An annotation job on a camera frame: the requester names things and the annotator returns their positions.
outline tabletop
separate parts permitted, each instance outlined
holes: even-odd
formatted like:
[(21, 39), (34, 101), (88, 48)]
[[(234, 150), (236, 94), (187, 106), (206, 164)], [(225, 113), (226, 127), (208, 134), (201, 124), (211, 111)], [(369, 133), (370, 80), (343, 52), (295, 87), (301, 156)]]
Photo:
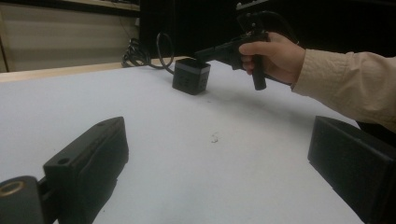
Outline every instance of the tabletop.
[(315, 116), (353, 120), (210, 64), (195, 96), (150, 67), (0, 83), (0, 181), (40, 179), (92, 125), (122, 116), (130, 160), (95, 224), (361, 223), (307, 159)]

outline person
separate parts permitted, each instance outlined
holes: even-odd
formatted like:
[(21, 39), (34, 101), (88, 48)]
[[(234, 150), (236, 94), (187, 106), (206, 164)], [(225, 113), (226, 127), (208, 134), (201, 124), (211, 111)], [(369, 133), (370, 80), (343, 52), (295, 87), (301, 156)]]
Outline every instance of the person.
[(264, 72), (289, 83), (293, 92), (396, 134), (396, 57), (303, 49), (283, 35), (270, 32), (268, 37), (269, 42), (240, 46), (248, 74), (254, 68), (253, 55), (262, 55)]

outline beige sleeve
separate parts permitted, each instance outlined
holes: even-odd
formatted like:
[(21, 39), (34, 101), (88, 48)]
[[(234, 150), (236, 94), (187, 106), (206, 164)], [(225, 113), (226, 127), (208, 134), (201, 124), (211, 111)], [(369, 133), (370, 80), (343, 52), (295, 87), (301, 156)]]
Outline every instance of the beige sleeve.
[(307, 49), (292, 91), (362, 122), (396, 133), (396, 57)]

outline wall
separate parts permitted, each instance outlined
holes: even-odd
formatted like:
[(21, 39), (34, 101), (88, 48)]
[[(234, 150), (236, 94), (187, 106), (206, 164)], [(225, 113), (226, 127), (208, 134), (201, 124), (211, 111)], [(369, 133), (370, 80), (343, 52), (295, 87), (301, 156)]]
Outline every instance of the wall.
[(10, 71), (120, 62), (134, 18), (1, 4), (0, 34)]

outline white surface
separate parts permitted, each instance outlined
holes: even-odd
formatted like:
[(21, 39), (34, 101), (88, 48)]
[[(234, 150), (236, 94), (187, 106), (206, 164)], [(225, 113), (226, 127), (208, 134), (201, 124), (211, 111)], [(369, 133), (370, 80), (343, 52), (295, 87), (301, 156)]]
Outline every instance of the white surface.
[(148, 67), (0, 85), (0, 181), (44, 173), (56, 152), (123, 116), (130, 161), (101, 223), (361, 223), (309, 164), (315, 115), (349, 121), (212, 62), (206, 92)]

